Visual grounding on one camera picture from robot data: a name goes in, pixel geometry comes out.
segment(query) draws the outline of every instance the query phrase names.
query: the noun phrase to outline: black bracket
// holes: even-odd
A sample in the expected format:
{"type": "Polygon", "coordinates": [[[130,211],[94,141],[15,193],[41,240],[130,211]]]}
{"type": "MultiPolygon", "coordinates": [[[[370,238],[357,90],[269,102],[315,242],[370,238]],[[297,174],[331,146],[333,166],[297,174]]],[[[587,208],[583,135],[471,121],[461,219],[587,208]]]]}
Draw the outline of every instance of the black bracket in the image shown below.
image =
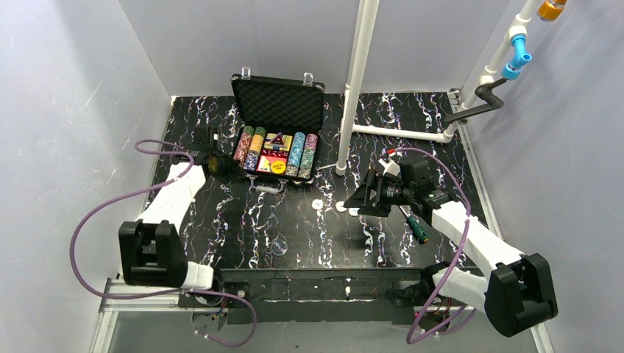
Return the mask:
{"type": "Polygon", "coordinates": [[[463,121],[466,118],[469,118],[471,116],[491,112],[493,110],[502,108],[505,103],[503,102],[502,99],[494,95],[492,90],[502,85],[505,82],[507,82],[507,79],[499,79],[495,82],[486,83],[484,85],[477,87],[477,89],[475,89],[475,94],[477,95],[477,97],[479,97],[486,103],[478,107],[462,110],[461,112],[447,115],[446,118],[444,118],[444,122],[450,124],[455,121],[460,121],[460,120],[463,121]]]}
{"type": "Polygon", "coordinates": [[[540,254],[523,256],[492,271],[485,310],[503,336],[517,333],[557,316],[557,299],[548,261],[540,254]]]}
{"type": "Polygon", "coordinates": [[[128,285],[179,288],[184,283],[188,261],[173,224],[126,221],[119,227],[119,250],[128,285]]]}

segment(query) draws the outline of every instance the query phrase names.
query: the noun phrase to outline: poker chip case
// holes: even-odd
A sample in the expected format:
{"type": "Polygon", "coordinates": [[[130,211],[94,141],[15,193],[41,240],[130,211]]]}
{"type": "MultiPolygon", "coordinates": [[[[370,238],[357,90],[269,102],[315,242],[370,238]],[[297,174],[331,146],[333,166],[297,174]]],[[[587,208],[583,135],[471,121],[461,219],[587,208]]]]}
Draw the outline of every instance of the poker chip case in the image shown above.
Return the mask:
{"type": "Polygon", "coordinates": [[[287,182],[299,184],[301,182],[312,182],[316,163],[319,159],[320,131],[323,127],[323,107],[325,86],[319,82],[313,82],[313,75],[306,73],[302,81],[293,79],[280,79],[274,77],[252,76],[248,68],[243,68],[242,74],[234,74],[231,79],[232,90],[238,106],[238,116],[244,122],[244,127],[238,132],[236,142],[237,148],[233,153],[235,159],[239,159],[245,169],[245,173],[251,179],[252,186],[259,191],[279,193],[286,187],[287,182]],[[251,129],[255,134],[261,134],[265,138],[262,145],[262,155],[252,152],[258,149],[260,136],[250,137],[251,129]],[[278,143],[288,141],[287,153],[281,152],[284,149],[275,147],[276,151],[267,151],[267,146],[273,146],[269,142],[277,136],[278,143]],[[301,134],[306,136],[305,143],[300,146],[301,134]],[[314,148],[313,159],[310,158],[310,145],[314,148]],[[249,154],[252,156],[240,156],[239,151],[243,146],[249,147],[249,154]],[[299,156],[284,157],[283,162],[279,161],[283,155],[299,153],[299,156]],[[275,167],[288,168],[285,174],[267,173],[260,165],[271,163],[269,159],[278,160],[275,167]],[[291,166],[291,161],[301,162],[299,166],[291,166]],[[273,188],[266,185],[258,185],[262,182],[269,185],[279,185],[273,188]]]}

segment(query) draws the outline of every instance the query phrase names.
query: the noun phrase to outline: small white object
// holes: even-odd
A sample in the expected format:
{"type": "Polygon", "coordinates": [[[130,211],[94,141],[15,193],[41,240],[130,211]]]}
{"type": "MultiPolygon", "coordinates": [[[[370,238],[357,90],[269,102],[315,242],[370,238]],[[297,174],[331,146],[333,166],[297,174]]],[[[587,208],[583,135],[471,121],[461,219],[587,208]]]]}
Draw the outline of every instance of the small white object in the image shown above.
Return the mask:
{"type": "Polygon", "coordinates": [[[210,289],[213,286],[214,268],[189,261],[182,289],[210,289]]]}
{"type": "Polygon", "coordinates": [[[399,175],[399,172],[401,171],[401,168],[399,167],[399,165],[396,164],[391,158],[388,158],[387,162],[383,158],[380,158],[379,164],[383,166],[383,175],[390,174],[396,177],[399,175]]]}
{"type": "Polygon", "coordinates": [[[514,39],[515,36],[517,35],[527,35],[526,32],[526,27],[523,25],[519,25],[519,26],[512,26],[511,28],[509,28],[509,30],[507,31],[507,42],[509,42],[509,44],[511,44],[511,40],[514,39]]]}
{"type": "Polygon", "coordinates": [[[336,202],[336,211],[338,211],[338,212],[346,212],[347,211],[347,209],[344,208],[344,201],[336,202]]]}
{"type": "Polygon", "coordinates": [[[323,200],[319,200],[319,199],[313,200],[312,208],[314,210],[320,211],[323,208],[323,200]]]}

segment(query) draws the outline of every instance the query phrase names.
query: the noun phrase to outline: screwdriver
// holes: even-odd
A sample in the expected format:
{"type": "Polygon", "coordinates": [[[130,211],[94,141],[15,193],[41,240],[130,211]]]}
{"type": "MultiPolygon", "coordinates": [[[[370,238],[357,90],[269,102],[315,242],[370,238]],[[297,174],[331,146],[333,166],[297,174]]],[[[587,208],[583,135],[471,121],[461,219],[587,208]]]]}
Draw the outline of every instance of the screwdriver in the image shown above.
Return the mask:
{"type": "Polygon", "coordinates": [[[427,243],[429,237],[427,237],[427,235],[425,234],[425,230],[420,226],[420,224],[416,222],[416,218],[413,217],[409,212],[405,211],[401,206],[399,206],[399,210],[401,210],[401,213],[405,216],[405,219],[407,220],[411,231],[414,233],[414,237],[418,239],[418,242],[427,243]]]}

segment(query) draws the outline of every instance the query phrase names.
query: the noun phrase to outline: yellow poker chip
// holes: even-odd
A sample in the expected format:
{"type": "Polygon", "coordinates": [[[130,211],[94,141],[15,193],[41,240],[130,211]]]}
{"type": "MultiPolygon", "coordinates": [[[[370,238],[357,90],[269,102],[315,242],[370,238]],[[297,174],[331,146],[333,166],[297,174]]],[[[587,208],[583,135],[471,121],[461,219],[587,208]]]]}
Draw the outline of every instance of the yellow poker chip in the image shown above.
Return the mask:
{"type": "Polygon", "coordinates": [[[276,160],[275,162],[271,163],[271,171],[275,174],[282,174],[286,171],[286,163],[282,162],[281,160],[276,160]]]}

